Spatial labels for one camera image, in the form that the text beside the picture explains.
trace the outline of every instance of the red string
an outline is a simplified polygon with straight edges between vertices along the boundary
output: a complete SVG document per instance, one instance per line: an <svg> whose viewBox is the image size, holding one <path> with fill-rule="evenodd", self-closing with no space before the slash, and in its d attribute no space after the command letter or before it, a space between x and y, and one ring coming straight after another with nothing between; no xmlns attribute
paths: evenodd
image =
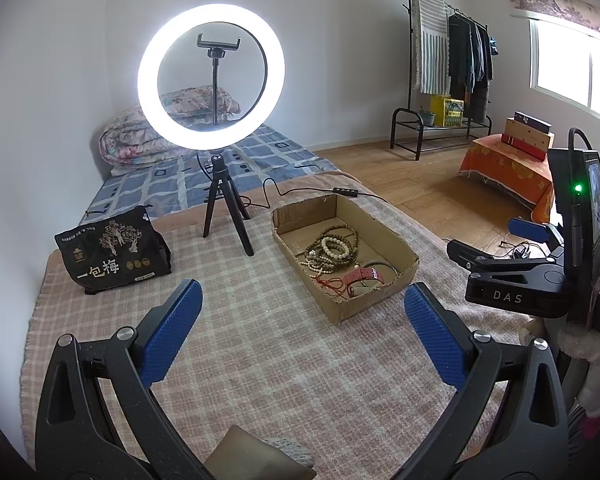
<svg viewBox="0 0 600 480"><path fill-rule="evenodd" d="M330 292L325 291L332 298L340 298L347 291L347 287L344 285L344 282L340 278L331 278L330 280L323 280L320 276L314 276L314 280L318 285L323 288L328 288L336 294L331 294Z"/></svg>

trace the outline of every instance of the yellow box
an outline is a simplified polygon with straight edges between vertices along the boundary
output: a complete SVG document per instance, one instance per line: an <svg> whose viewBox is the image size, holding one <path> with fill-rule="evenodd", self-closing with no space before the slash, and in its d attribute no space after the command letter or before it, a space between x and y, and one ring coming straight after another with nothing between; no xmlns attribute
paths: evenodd
<svg viewBox="0 0 600 480"><path fill-rule="evenodd" d="M461 126L464 101L452 99L445 95L431 96L431 112L436 115L433 123L436 126Z"/></svg>

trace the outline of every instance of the wooden bead necklace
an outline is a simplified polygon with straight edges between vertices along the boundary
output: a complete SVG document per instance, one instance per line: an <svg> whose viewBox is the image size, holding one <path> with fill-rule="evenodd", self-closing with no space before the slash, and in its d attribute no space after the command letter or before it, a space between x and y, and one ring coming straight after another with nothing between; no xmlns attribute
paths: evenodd
<svg viewBox="0 0 600 480"><path fill-rule="evenodd" d="M348 229L354 235L353 243L344 236L334 234L337 229ZM336 270L357 264L358 232L346 224L325 229L304 250L304 262L301 265L321 274L333 274Z"/></svg>

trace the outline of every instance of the white wall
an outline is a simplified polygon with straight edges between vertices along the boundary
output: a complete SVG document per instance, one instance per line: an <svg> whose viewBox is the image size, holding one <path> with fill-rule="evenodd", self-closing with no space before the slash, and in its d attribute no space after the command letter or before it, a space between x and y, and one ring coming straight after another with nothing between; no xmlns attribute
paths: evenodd
<svg viewBox="0 0 600 480"><path fill-rule="evenodd" d="M583 0L600 6L599 0ZM494 130L502 132L505 120L519 110L553 124L555 145L566 146L569 129L577 126L600 152L600 120L558 98L530 88L531 40L528 20L510 16L509 0L470 0L471 15L489 25L500 55L493 58L494 80L489 115Z"/></svg>
<svg viewBox="0 0 600 480"><path fill-rule="evenodd" d="M107 60L114 110L137 101L138 65L152 35L183 10L231 3L276 31L286 58L282 97L267 121L307 146L387 139L408 76L407 0L107 0ZM447 0L462 6L463 0ZM168 53L161 89L210 82L210 63L194 46L198 31ZM227 32L231 40L235 33ZM257 49L227 53L221 85L250 107L262 81ZM198 67L197 73L189 73Z"/></svg>
<svg viewBox="0 0 600 480"><path fill-rule="evenodd" d="M20 368L46 259L102 183L89 143L111 115L104 5L0 1L0 426L21 453Z"/></svg>

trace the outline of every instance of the small table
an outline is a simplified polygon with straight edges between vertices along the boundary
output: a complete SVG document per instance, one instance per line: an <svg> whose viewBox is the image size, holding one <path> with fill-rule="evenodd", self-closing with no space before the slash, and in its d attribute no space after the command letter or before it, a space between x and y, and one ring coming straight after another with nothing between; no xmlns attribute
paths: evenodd
<svg viewBox="0 0 600 480"><path fill-rule="evenodd" d="M554 183L547 159L538 160L501 141L501 134L475 139L460 165L460 174L480 174L505 187L531 206L534 222L549 222Z"/></svg>

